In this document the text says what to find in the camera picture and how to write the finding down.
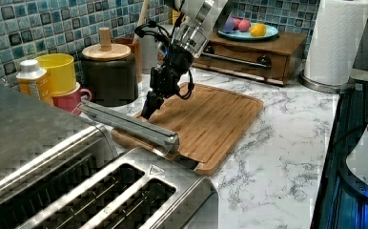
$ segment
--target paper towel holder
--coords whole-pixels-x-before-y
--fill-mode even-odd
[[[356,82],[354,78],[349,77],[348,82],[342,85],[322,84],[307,78],[304,70],[300,72],[297,81],[306,88],[326,94],[347,94],[355,88]]]

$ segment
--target wooden drawer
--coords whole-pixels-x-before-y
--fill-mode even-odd
[[[202,63],[210,68],[220,68],[228,71],[254,74],[264,78],[271,78],[276,80],[282,80],[284,76],[287,57],[278,54],[271,54],[267,52],[256,52],[242,49],[236,46],[223,46],[212,44],[215,54],[219,56],[230,57],[236,60],[244,60],[252,63],[257,63],[257,60],[261,56],[266,56],[271,59],[271,69],[264,70],[259,68],[250,67],[240,63],[227,62],[224,60],[216,60],[210,57],[201,56]]]
[[[282,40],[278,38],[269,42],[246,43],[228,41],[212,35],[208,46],[212,48],[214,55],[243,63],[201,55],[194,61],[193,66],[284,86],[296,74],[296,69],[301,63],[306,35],[283,33],[280,37]],[[258,58],[262,56],[271,60],[270,69],[244,64],[258,63]]]

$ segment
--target white marble countertop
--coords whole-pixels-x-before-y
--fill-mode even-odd
[[[309,228],[338,95],[312,91],[295,77],[281,88],[200,69],[191,71],[195,83],[264,102],[258,118],[212,177],[220,194],[219,228]],[[127,115],[140,112],[149,78],[143,75],[134,103],[113,109]]]

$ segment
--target pink mug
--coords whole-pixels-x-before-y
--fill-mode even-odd
[[[76,87],[72,92],[53,96],[53,105],[72,114],[80,115],[81,111],[76,108],[82,101],[83,94],[89,96],[89,101],[92,100],[92,92],[88,89],[80,89],[80,84],[76,82]]]

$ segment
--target pink fruit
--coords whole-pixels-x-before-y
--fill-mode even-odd
[[[238,24],[240,24],[241,19],[235,18],[234,20],[235,20],[235,27],[234,27],[234,30],[238,30]]]
[[[250,27],[250,21],[246,19],[241,20],[241,22],[238,24],[238,29],[240,31],[248,31]]]

